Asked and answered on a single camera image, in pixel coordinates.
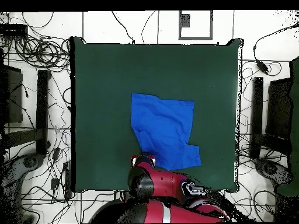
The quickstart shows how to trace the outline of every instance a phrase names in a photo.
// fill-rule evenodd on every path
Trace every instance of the green table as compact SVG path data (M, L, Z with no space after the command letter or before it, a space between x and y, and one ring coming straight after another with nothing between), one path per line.
M131 128L131 94L143 93L195 102L189 144L200 147L202 165L175 171L212 189L235 191L241 43L84 44L71 37L75 189L127 190L130 156L141 152Z

